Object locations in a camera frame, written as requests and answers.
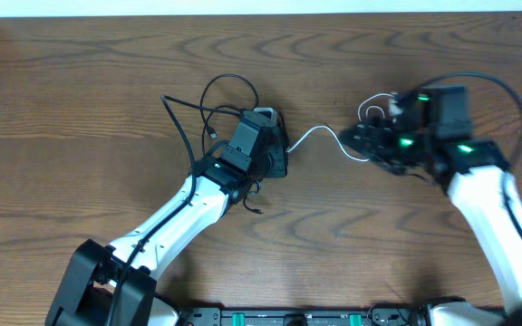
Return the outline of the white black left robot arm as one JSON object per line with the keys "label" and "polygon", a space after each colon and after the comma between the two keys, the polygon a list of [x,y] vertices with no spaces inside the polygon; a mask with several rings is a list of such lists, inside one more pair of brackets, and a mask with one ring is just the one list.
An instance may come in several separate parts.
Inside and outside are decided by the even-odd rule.
{"label": "white black left robot arm", "polygon": [[89,239],[72,254],[48,325],[174,325],[176,309],[156,295],[170,263],[265,178],[287,173],[288,138],[272,108],[245,110],[232,140],[195,163],[179,192],[143,224],[103,246]]}

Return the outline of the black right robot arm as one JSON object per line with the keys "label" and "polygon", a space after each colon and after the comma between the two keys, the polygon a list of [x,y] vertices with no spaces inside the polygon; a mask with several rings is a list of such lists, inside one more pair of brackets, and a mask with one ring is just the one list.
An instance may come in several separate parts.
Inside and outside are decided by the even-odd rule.
{"label": "black right robot arm", "polygon": [[396,95],[387,116],[362,118],[341,142],[396,176],[424,168],[465,217],[503,298],[489,312],[458,298],[414,310],[411,325],[522,325],[522,201],[511,164],[490,139],[476,139],[468,92],[460,85]]}

